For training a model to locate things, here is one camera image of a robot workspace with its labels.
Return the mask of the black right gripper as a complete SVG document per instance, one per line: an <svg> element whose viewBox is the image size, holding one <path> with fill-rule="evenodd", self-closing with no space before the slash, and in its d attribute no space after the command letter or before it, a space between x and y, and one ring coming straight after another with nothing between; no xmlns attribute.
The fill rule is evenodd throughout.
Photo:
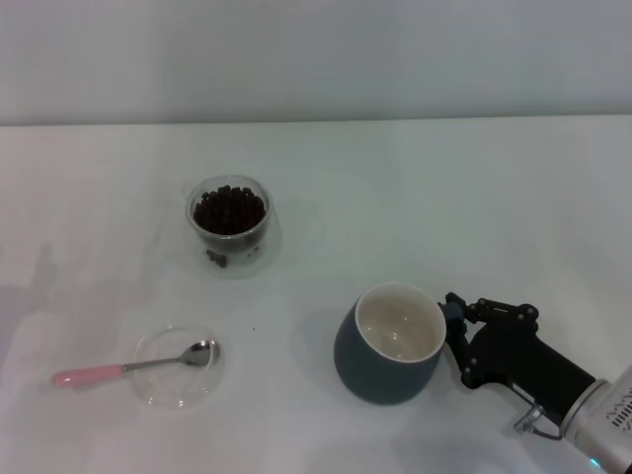
<svg viewBox="0 0 632 474"><path fill-rule="evenodd" d="M594 382L588 372L542 342L538 310L481 298L467 303L454 292L445 296L446 342L469 389L497 383L544 409L560 426L574 403ZM483 326L466 338L467 326Z"/></svg>

